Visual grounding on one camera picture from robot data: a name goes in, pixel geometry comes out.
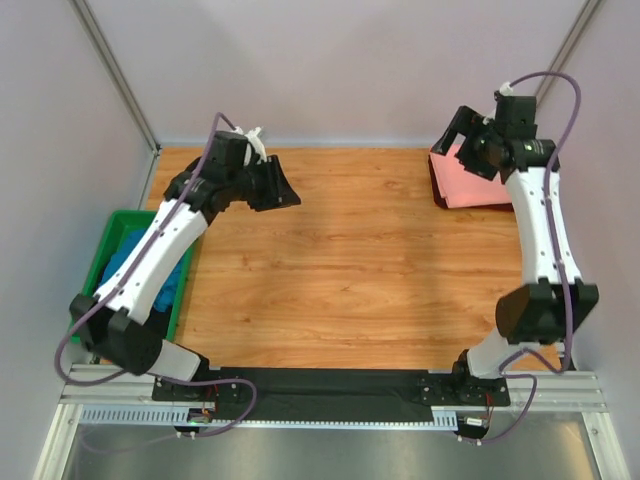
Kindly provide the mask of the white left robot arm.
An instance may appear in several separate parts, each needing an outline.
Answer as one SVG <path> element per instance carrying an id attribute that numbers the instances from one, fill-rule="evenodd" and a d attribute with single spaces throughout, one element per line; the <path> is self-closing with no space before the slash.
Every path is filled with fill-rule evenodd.
<path id="1" fill-rule="evenodd" d="M 218 131 L 209 150 L 176 175 L 142 238 L 122 265 L 70 311 L 81 344 L 127 373 L 194 382 L 209 368 L 202 355 L 147 325 L 154 301 L 184 254 L 232 203 L 263 212 L 301 199 L 259 127 Z"/>

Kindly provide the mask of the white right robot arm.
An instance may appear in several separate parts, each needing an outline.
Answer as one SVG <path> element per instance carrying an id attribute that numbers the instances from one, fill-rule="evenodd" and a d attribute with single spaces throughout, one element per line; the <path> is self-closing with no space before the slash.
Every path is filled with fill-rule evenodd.
<path id="1" fill-rule="evenodd" d="M 547 345 L 572 347 L 573 336 L 599 301 L 571 252 L 560 205 L 559 146 L 537 136 L 533 96 L 495 95 L 496 111 L 483 116 L 462 105 L 433 145 L 455 154 L 463 169 L 500 180 L 515 213 L 522 256 L 520 287 L 496 304 L 494 329 L 465 354 L 471 376 L 498 378 L 523 355 Z"/>

